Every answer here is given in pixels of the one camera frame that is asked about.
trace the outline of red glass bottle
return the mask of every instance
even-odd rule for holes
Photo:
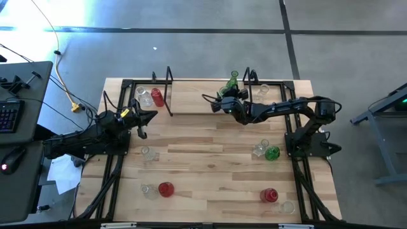
[[[260,192],[260,199],[263,202],[276,202],[279,194],[274,188],[267,188]]]
[[[161,91],[159,89],[153,88],[151,90],[151,96],[156,106],[158,107],[164,106],[163,95],[161,94]]]
[[[170,182],[161,183],[158,186],[158,191],[162,197],[170,197],[172,194],[174,194],[174,185],[172,185]]]

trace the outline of computer mouse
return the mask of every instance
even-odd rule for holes
[[[1,172],[5,175],[13,174],[20,165],[26,151],[25,147],[19,146],[8,153],[1,161]]]

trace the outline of black desk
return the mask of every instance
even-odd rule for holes
[[[38,186],[43,161],[41,141],[24,144],[27,152],[11,175],[0,173],[0,223],[23,221],[35,212],[41,187]],[[0,146],[0,160],[15,146]]]
[[[52,62],[50,61],[0,64],[0,77],[6,78],[9,82],[12,82],[14,76],[17,75],[22,81],[26,82],[31,78],[32,71],[37,72],[41,75],[42,79],[33,79],[30,83],[30,89],[21,89],[18,95],[23,98],[43,101],[51,70]],[[0,101],[6,100],[10,97],[12,97],[12,95],[9,94],[7,90],[0,88]],[[18,124],[17,131],[14,134],[0,134],[0,145],[32,141],[35,131],[37,130],[37,121],[42,103],[33,100],[24,101],[24,111]]]
[[[33,79],[30,89],[21,89],[21,98],[43,101],[46,87],[52,70],[52,62],[32,62],[21,64],[0,64],[0,77],[13,81],[14,75],[27,81],[32,71],[41,75]],[[0,100],[12,97],[5,89],[0,88]],[[28,214],[34,213],[38,204],[41,186],[38,185],[43,162],[43,145],[34,142],[38,135],[53,135],[52,132],[37,124],[42,103],[25,100],[24,110],[14,134],[0,134],[0,160],[16,145],[24,145],[27,152],[16,172],[11,175],[0,173],[0,223],[23,221]]]

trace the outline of gray floor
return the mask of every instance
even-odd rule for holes
[[[55,25],[138,28],[283,29],[277,0],[122,0],[36,1]],[[291,29],[405,30],[407,2],[403,0],[285,0]],[[18,7],[9,1],[0,13],[0,43],[34,60],[52,60],[55,36],[38,32],[46,21],[31,2]],[[59,33],[64,57],[60,73],[69,89],[97,105],[106,77],[164,76],[224,78],[246,66],[260,78],[292,79],[284,35],[280,34],[108,34]],[[332,156],[333,176],[343,218],[352,223],[407,227],[407,184],[376,187],[373,180],[387,174],[367,123],[349,120],[373,101],[406,83],[406,36],[293,36],[300,77],[311,80],[314,94],[343,104],[337,120],[326,127],[341,152]],[[22,59],[4,50],[9,62]],[[50,84],[45,101],[86,125],[84,114],[69,111],[65,95]],[[56,133],[75,126],[43,108],[39,123]],[[68,217],[73,192],[58,196],[44,188],[40,204],[53,209],[29,216],[26,222]]]

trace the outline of white paper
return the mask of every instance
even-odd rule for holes
[[[53,159],[47,181],[55,181],[59,195],[75,188],[81,181],[82,166],[76,168],[71,156],[64,155]]]

